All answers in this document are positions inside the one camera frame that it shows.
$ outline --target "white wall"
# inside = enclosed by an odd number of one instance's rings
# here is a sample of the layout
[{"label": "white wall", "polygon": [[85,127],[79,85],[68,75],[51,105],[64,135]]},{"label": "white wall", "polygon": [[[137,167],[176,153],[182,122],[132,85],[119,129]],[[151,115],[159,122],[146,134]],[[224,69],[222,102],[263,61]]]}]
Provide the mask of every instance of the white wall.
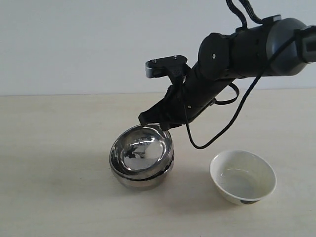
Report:
[{"label": "white wall", "polygon": [[[250,2],[262,18],[316,24],[314,0]],[[165,92],[168,78],[147,79],[145,61],[182,54],[192,66],[205,36],[238,26],[225,0],[2,0],[0,95]],[[257,88],[315,87],[315,74],[309,65]]]}]

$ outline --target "table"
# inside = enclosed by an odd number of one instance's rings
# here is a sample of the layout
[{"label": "table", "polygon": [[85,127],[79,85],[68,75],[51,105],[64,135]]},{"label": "table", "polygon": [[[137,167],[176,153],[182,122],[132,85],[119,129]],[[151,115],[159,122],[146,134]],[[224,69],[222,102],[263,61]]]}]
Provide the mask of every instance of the table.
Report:
[{"label": "table", "polygon": [[[254,91],[233,127],[206,150],[190,145],[185,127],[171,130],[172,172],[159,187],[133,192],[112,175],[109,150],[162,96],[0,97],[0,236],[316,235],[316,89]],[[236,107],[207,109],[191,124],[196,142],[214,136]],[[209,163],[227,149],[267,160],[275,192],[248,206],[222,199]]]}]

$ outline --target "bowl rim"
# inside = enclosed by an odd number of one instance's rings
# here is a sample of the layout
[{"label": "bowl rim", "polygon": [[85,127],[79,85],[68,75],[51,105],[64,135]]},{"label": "bowl rim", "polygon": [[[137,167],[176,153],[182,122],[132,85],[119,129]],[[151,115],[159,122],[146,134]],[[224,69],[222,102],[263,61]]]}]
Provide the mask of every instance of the bowl rim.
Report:
[{"label": "bowl rim", "polygon": [[[215,161],[219,156],[221,156],[221,155],[224,154],[224,153],[229,153],[229,152],[243,152],[243,153],[248,153],[248,154],[254,155],[254,156],[256,156],[257,158],[261,159],[261,160],[270,168],[270,170],[272,171],[272,174],[273,174],[273,177],[274,177],[274,180],[275,180],[275,183],[274,183],[273,188],[272,188],[267,194],[265,194],[265,195],[263,195],[263,196],[261,196],[261,197],[258,197],[258,198],[244,198],[244,197],[239,197],[239,196],[233,195],[233,194],[227,192],[225,189],[223,189],[223,188],[221,187],[221,185],[219,185],[218,182],[216,182],[215,177],[214,177],[214,174],[212,173],[212,170],[211,170],[211,169],[212,169],[212,165],[214,164],[214,161]],[[271,166],[265,159],[263,159],[261,156],[255,154],[255,153],[253,153],[253,152],[246,151],[246,150],[225,150],[225,151],[222,151],[222,152],[218,153],[218,154],[211,160],[211,162],[210,162],[210,165],[209,165],[209,172],[210,172],[210,175],[211,175],[211,178],[212,178],[213,182],[215,183],[215,185],[216,185],[221,191],[223,191],[225,194],[227,194],[227,195],[229,195],[229,196],[231,196],[231,197],[233,197],[233,198],[239,199],[239,200],[244,200],[244,201],[259,201],[259,200],[262,200],[262,199],[266,198],[267,196],[269,196],[270,194],[272,194],[272,193],[275,191],[276,187],[277,187],[277,176],[276,176],[276,173],[275,173],[274,169],[272,168],[272,166]]]},{"label": "bowl rim", "polygon": [[[129,178],[129,179],[130,179],[130,177],[129,177],[127,174],[124,174],[124,173],[118,171],[118,170],[113,166],[113,164],[112,164],[111,153],[112,153],[112,150],[113,150],[114,146],[115,146],[116,143],[118,142],[118,140],[119,140],[123,135],[125,135],[126,133],[128,133],[128,132],[130,132],[130,131],[132,131],[132,130],[134,130],[134,129],[136,129],[136,128],[139,128],[139,127],[146,127],[146,126],[147,126],[147,127],[150,127],[151,125],[157,126],[157,127],[160,128],[160,125],[157,124],[157,123],[149,123],[149,124],[144,125],[144,126],[142,126],[141,124],[135,125],[135,126],[129,128],[128,130],[124,131],[123,133],[121,133],[120,136],[115,140],[115,142],[114,142],[114,143],[112,144],[112,146],[111,146],[110,154],[109,154],[110,167],[111,167],[111,169],[112,169],[115,173],[119,174],[119,175],[122,176],[122,177]],[[170,149],[169,149],[169,151],[167,151],[167,152],[164,154],[163,157],[165,157],[165,158],[168,158],[168,157],[172,158],[172,156],[171,156],[170,154],[173,154],[173,153],[174,153],[174,144],[173,144],[173,140],[172,140],[171,134],[170,134],[169,131],[162,131],[162,132],[163,132],[163,133],[166,133],[167,136],[170,137]],[[143,174],[144,171],[145,171],[145,172],[146,172],[146,171],[152,171],[153,169],[159,167],[159,166],[161,165],[161,163],[163,163],[164,160],[165,160],[163,157],[161,157],[157,162],[155,162],[155,164],[154,164],[153,166],[150,166],[149,168],[140,170],[140,173],[136,174],[134,179],[135,179],[135,180],[141,180],[141,179],[137,179],[136,177],[137,177],[138,175]]]}]

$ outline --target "stainless steel bowl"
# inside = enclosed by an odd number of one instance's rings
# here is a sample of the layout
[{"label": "stainless steel bowl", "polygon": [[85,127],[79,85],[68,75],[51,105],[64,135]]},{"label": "stainless steel bowl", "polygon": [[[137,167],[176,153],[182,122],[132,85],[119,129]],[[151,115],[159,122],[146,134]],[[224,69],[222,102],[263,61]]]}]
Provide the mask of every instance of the stainless steel bowl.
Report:
[{"label": "stainless steel bowl", "polygon": [[158,124],[135,126],[112,145],[109,162],[115,177],[126,187],[153,188],[173,167],[173,142]]}]

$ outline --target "white ceramic bowl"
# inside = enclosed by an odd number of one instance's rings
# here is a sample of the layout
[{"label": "white ceramic bowl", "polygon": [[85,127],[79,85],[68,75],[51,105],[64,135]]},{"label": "white ceramic bowl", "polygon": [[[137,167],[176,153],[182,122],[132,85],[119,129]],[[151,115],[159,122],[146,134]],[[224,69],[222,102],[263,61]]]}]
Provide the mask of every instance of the white ceramic bowl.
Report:
[{"label": "white ceramic bowl", "polygon": [[277,185],[272,167],[247,151],[221,152],[211,161],[210,174],[220,194],[238,205],[262,200]]}]

